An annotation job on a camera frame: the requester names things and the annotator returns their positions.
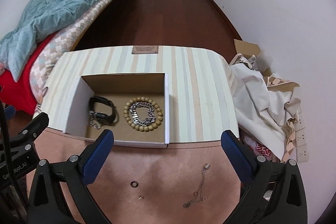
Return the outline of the red white plastic bag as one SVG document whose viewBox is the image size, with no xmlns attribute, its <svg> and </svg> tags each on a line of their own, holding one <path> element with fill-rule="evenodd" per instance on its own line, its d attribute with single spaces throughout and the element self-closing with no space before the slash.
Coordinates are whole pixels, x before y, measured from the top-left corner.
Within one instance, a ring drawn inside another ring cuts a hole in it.
<svg viewBox="0 0 336 224">
<path fill-rule="evenodd" d="M 241 141 L 246 144 L 256 156 L 264 156 L 268 161 L 279 162 L 280 160 L 273 154 L 271 150 L 261 144 L 250 134 L 240 131 Z"/>
</svg>

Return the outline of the white cardboard jewelry box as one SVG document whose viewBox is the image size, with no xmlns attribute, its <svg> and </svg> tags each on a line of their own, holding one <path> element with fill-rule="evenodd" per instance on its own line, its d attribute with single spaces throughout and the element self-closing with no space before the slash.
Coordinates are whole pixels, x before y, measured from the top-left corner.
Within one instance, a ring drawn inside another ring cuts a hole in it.
<svg viewBox="0 0 336 224">
<path fill-rule="evenodd" d="M 70 103 L 64 133 L 95 140 L 109 129 L 119 146 L 165 148 L 170 143 L 166 73 L 80 76 Z"/>
</svg>

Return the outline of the red bed sheet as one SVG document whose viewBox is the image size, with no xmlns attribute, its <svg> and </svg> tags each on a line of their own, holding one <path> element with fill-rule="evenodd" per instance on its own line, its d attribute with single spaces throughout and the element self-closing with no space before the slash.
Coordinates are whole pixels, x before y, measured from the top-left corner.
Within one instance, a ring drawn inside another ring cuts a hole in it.
<svg viewBox="0 0 336 224">
<path fill-rule="evenodd" d="M 50 34 L 44 40 L 37 43 L 37 47 L 29 57 L 20 79 L 17 82 L 13 80 L 8 70 L 1 73 L 1 101 L 3 103 L 13 105 L 17 110 L 22 110 L 30 115 L 34 113 L 37 103 L 33 99 L 33 94 L 30 89 L 30 69 L 38 53 L 43 49 L 46 43 L 51 40 L 53 34 Z"/>
</svg>

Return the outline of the light blue fluffy blanket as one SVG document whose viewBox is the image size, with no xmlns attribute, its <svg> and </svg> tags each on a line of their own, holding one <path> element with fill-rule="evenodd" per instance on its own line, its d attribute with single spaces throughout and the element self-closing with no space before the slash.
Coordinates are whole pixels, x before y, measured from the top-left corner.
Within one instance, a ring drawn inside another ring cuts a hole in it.
<svg viewBox="0 0 336 224">
<path fill-rule="evenodd" d="M 17 27 L 1 39 L 1 73 L 8 70 L 17 82 L 37 43 L 74 23 L 97 1 L 29 1 Z"/>
</svg>

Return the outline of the brown cardboard box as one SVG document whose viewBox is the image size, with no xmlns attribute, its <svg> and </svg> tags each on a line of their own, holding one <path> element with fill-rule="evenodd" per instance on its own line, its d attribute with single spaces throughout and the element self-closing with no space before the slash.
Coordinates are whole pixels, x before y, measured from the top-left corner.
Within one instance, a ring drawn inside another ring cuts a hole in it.
<svg viewBox="0 0 336 224">
<path fill-rule="evenodd" d="M 257 44 L 235 39 L 234 45 L 237 53 L 241 53 L 252 65 L 252 68 L 259 71 L 263 76 L 271 76 L 270 65 L 272 57 L 260 50 Z"/>
</svg>

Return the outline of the striped tablecloth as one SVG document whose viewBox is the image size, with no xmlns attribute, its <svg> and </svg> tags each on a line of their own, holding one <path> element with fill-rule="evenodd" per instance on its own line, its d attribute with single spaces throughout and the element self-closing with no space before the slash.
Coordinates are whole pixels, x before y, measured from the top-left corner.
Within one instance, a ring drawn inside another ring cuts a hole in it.
<svg viewBox="0 0 336 224">
<path fill-rule="evenodd" d="M 216 141 L 225 130 L 239 134 L 232 76 L 224 57 L 190 47 L 160 46 L 157 54 L 139 55 L 132 50 L 119 46 L 64 53 L 52 69 L 38 107 L 49 115 L 49 126 L 65 130 L 81 76 L 157 72 L 168 75 L 171 143 Z"/>
</svg>

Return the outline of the brown leather label patch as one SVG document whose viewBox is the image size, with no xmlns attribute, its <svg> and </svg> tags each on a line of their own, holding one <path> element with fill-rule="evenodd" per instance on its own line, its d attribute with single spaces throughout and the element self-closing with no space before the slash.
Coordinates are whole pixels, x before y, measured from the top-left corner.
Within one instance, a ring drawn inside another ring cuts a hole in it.
<svg viewBox="0 0 336 224">
<path fill-rule="evenodd" d="M 158 54 L 159 46 L 133 46 L 132 55 Z"/>
</svg>

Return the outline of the checkered mattress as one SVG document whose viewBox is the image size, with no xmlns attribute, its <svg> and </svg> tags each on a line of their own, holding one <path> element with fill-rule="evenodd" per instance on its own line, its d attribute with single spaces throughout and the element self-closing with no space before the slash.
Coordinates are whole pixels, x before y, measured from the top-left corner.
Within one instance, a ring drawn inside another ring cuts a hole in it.
<svg viewBox="0 0 336 224">
<path fill-rule="evenodd" d="M 38 53 L 30 69 L 29 81 L 33 99 L 41 104 L 45 96 L 45 85 L 60 57 L 76 48 L 88 28 L 113 0 L 99 0 L 74 23 L 52 35 Z"/>
</svg>

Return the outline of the white cloth pile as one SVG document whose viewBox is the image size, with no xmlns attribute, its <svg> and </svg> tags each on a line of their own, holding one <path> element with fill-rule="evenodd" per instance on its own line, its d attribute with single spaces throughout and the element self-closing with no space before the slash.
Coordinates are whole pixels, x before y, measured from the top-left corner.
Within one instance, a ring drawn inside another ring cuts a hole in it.
<svg viewBox="0 0 336 224">
<path fill-rule="evenodd" d="M 284 136 L 268 113 L 269 94 L 264 77 L 238 53 L 230 62 L 232 97 L 239 128 L 257 139 L 281 161 Z"/>
</svg>

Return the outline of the white power strip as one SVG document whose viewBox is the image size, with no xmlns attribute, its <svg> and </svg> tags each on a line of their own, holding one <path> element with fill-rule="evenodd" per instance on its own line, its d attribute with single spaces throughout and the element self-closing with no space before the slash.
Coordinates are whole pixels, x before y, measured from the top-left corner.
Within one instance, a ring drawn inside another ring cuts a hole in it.
<svg viewBox="0 0 336 224">
<path fill-rule="evenodd" d="M 294 124 L 294 129 L 295 129 L 296 161 L 306 162 L 309 160 L 309 150 L 307 146 L 305 124 L 304 124 L 303 114 L 302 114 L 301 109 L 299 109 L 298 117 L 295 118 L 293 124 Z"/>
</svg>

